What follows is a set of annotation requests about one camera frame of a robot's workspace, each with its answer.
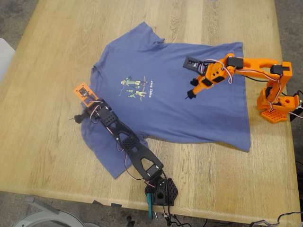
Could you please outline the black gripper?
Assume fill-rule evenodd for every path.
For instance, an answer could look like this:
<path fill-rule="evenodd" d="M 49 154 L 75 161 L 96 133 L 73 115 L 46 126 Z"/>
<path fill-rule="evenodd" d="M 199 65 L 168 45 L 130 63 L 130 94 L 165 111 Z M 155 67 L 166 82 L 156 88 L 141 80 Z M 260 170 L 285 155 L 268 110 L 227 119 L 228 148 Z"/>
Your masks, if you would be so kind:
<path fill-rule="evenodd" d="M 116 114 L 112 112 L 111 107 L 104 100 L 91 100 L 86 111 L 87 113 L 75 115 L 73 118 L 74 121 L 82 123 L 85 119 L 89 118 L 94 124 L 101 122 L 105 127 L 108 127 L 117 120 Z"/>

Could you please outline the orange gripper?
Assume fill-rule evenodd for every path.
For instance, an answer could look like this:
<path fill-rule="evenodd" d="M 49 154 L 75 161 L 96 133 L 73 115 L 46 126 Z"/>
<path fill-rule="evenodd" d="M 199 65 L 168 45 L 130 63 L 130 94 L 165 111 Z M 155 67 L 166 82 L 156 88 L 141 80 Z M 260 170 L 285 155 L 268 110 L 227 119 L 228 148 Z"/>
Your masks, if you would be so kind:
<path fill-rule="evenodd" d="M 203 89 L 212 88 L 214 85 L 227 80 L 229 84 L 233 83 L 233 66 L 229 64 L 230 59 L 206 59 L 196 63 L 196 72 L 198 76 L 190 81 L 194 86 L 192 90 L 187 91 L 189 99 L 196 98 L 196 95 Z"/>

